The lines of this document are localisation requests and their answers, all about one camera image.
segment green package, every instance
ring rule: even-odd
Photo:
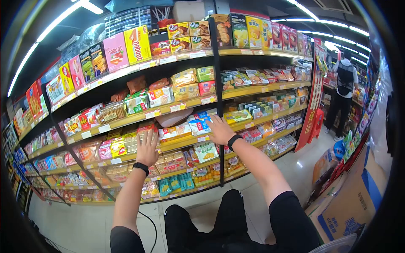
[[[197,69],[197,79],[201,82],[214,81],[214,66],[208,66]]]

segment fitness tracker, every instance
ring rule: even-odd
[[[232,145],[239,138],[243,139],[242,136],[240,136],[239,134],[236,134],[236,135],[232,136],[232,138],[228,141],[228,147],[232,152],[233,152]]]
[[[145,171],[146,176],[149,175],[149,167],[146,166],[146,165],[144,165],[144,164],[142,164],[142,163],[140,163],[140,162],[134,163],[134,166],[133,166],[132,168],[140,168],[140,169],[142,169],[143,171]]]

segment forearm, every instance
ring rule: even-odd
[[[113,227],[124,226],[139,234],[136,227],[136,217],[145,176],[145,171],[139,168],[134,168],[131,172],[115,202]]]

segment person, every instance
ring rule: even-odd
[[[346,49],[344,51],[344,59],[337,61],[333,66],[333,71],[337,73],[337,89],[333,94],[329,111],[326,115],[325,133],[329,133],[340,110],[339,126],[336,129],[335,141],[343,139],[343,128],[350,113],[353,90],[354,87],[358,87],[357,69],[350,62],[351,58],[352,53]]]
[[[178,205],[169,206],[164,217],[168,252],[307,253],[318,247],[314,225],[275,163],[236,135],[224,118],[213,115],[211,120],[206,121],[213,132],[211,140],[233,149],[261,186],[277,243],[259,244],[250,239],[243,196],[232,189],[222,197],[214,228],[209,233],[198,232],[185,209]],[[134,169],[117,197],[110,234],[112,253],[145,252],[139,238],[136,217],[147,168],[158,159],[158,138],[152,141],[152,134],[149,132],[147,138],[138,144]]]

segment white floor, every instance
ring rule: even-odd
[[[313,166],[326,149],[333,146],[334,133],[324,133],[322,128],[319,139],[314,139],[300,151],[281,157],[275,163],[285,176],[290,187],[303,204],[311,193]],[[263,193],[252,174],[225,184],[223,188],[204,191],[191,196],[167,200],[155,204],[141,205],[140,211],[151,217],[158,230],[158,238],[153,252],[167,252],[164,232],[163,211],[172,204],[184,207],[199,231],[209,232],[213,228],[217,210],[223,194],[230,189],[243,193],[248,232],[252,240],[259,243],[275,243],[270,226],[268,206]],[[92,253],[110,252],[110,230],[113,206],[71,207],[53,202],[48,205],[35,194],[30,205],[30,219],[40,229],[40,233],[59,247],[62,252]],[[138,214],[138,229],[146,252],[150,252],[155,231],[152,223]]]

